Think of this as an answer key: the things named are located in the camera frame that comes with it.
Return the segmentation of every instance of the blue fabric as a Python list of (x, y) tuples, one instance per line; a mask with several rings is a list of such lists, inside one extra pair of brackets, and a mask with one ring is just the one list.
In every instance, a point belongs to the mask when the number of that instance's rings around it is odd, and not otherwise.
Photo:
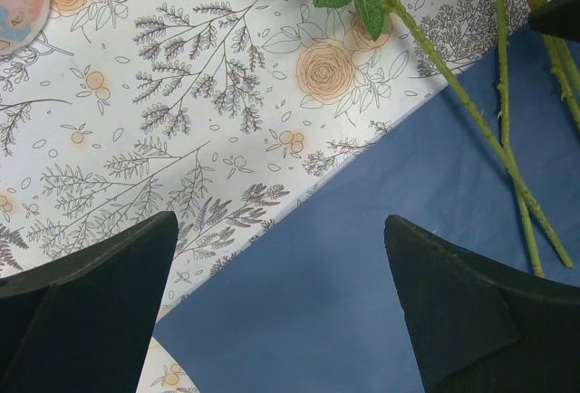
[[(574, 46), (575, 58), (580, 50)], [(580, 141), (537, 35), (509, 46), (513, 147), (577, 268), (538, 231), (547, 277), (580, 285)], [(461, 76), (498, 125), (497, 55)], [(447, 89), (195, 291), (155, 330), (202, 393), (419, 393), (383, 246), (397, 214), (529, 271), (512, 188)]]

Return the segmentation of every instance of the floral tablecloth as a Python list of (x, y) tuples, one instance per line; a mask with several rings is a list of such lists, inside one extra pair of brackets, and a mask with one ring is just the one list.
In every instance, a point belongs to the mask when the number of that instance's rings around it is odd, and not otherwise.
[[(402, 2), (456, 73), (495, 44), (494, 0)], [(507, 9), (511, 32), (527, 4)], [(52, 0), (0, 57), (0, 275), (174, 210), (164, 316), (445, 86), (393, 24), (375, 42), (310, 0)], [(197, 390), (154, 340), (141, 391)]]

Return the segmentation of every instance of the white tablecloth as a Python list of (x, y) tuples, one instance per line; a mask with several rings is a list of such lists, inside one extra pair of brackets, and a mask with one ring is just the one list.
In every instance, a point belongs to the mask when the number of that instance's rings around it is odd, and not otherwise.
[[(402, 2), (457, 73), (495, 44), (493, 0)], [(175, 210), (162, 317), (445, 86), (393, 23), (374, 42), (309, 0), (53, 0), (0, 58), (0, 274)], [(153, 341), (141, 391), (197, 390)]]

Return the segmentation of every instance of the flower stem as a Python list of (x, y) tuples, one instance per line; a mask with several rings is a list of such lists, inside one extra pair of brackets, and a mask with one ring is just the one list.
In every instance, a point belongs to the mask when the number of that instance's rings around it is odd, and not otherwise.
[[(531, 10), (536, 10), (540, 6), (547, 4), (547, 2), (548, 0), (527, 0)], [(570, 75), (576, 91), (580, 93), (580, 72), (578, 72), (578, 68), (564, 40), (543, 34), (542, 39), (544, 40), (547, 54), (552, 63), (551, 72), (557, 77), (558, 82), (560, 82), (562, 93), (564, 94), (572, 118), (578, 130), (580, 130), (580, 104), (578, 104), (578, 99), (574, 95), (570, 79), (568, 78), (568, 75)]]
[[(496, 10), (498, 15), (498, 53), (499, 53), (499, 98), (501, 100), (501, 144), (506, 151), (509, 158), (516, 165), (516, 157), (509, 142), (510, 138), (510, 117), (509, 117), (509, 74), (508, 74), (508, 21), (506, 18), (506, 2), (505, 0), (496, 0)], [(517, 197), (517, 206), (522, 220), (522, 227), (524, 228), (524, 235), (527, 242), (527, 250), (534, 269), (534, 275), (544, 277), (544, 270), (542, 268), (542, 261), (537, 250), (536, 236), (534, 235), (534, 227), (532, 220), (527, 210), (524, 198), (517, 191), (514, 185)]]
[(542, 208), (540, 207), (540, 205), (530, 192), (524, 179), (521, 177), (521, 174), (519, 173), (517, 166), (512, 161), (512, 159), (509, 158), (508, 154), (504, 151), (504, 149), (501, 147), (501, 144), (499, 143), (498, 139), (494, 136), (493, 132), (489, 128), (489, 125), (486, 123), (483, 116), (479, 113), (478, 107), (459, 83), (457, 76), (453, 74), (453, 72), (449, 69), (447, 64), (443, 61), (441, 55), (437, 52), (435, 47), (433, 47), (433, 44), (431, 43), (427, 35), (425, 35), (425, 33), (419, 28), (413, 16), (407, 12), (407, 9), (401, 3), (401, 1), (387, 0), (387, 4), (392, 9), (392, 11), (402, 19), (407, 28), (409, 28), (409, 31), (411, 32), (412, 36), (420, 44), (423, 51), (425, 51), (425, 53), (429, 55), (433, 64), (435, 64), (437, 69), (447, 80), (449, 86), (459, 95), (459, 98), (465, 105), (469, 114), (471, 114), (473, 119), (476, 121), (482, 133), (488, 140), (489, 144), (498, 154), (499, 159), (506, 167), (508, 174), (512, 177), (514, 184), (517, 187), (517, 191), (520, 193), (520, 195), (526, 202), (527, 207), (529, 208), (531, 213), (534, 214), (534, 216), (537, 219), (537, 222), (546, 232), (546, 236), (556, 249), (556, 252), (559, 255), (560, 259), (562, 260), (562, 263), (568, 268), (573, 267), (572, 259), (566, 252), (565, 248), (562, 246), (562, 243), (560, 242), (558, 235), (554, 231), (554, 228), (551, 226), (550, 222), (546, 218), (546, 215), (544, 215), (544, 211), (542, 210)]

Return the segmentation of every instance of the black object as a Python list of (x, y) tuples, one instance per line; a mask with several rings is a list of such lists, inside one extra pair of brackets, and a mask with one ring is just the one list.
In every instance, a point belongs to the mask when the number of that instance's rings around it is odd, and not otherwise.
[(529, 27), (538, 33), (580, 42), (580, 0), (551, 0), (532, 10)]
[(0, 392), (134, 393), (177, 237), (162, 212), (0, 280)]
[(427, 393), (580, 392), (580, 289), (400, 216), (387, 218), (385, 243)]

